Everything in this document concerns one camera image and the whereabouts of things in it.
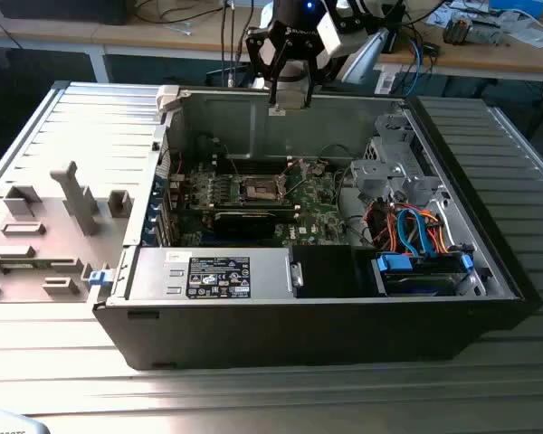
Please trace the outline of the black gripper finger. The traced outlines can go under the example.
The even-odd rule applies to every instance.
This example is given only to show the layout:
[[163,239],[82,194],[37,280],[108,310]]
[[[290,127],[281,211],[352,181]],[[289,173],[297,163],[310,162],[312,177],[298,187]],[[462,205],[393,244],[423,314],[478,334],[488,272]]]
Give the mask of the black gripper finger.
[[[269,63],[266,63],[261,55],[261,49],[266,40],[269,40],[275,49]],[[250,28],[246,37],[246,46],[254,74],[271,83],[269,103],[274,106],[277,102],[280,73],[288,61],[293,41],[273,29]]]
[[312,94],[317,85],[320,85],[326,76],[325,68],[319,67],[318,56],[323,52],[323,43],[319,41],[307,41],[306,50],[303,54],[303,65],[305,77],[307,79],[307,88],[303,107],[308,108],[312,100]]

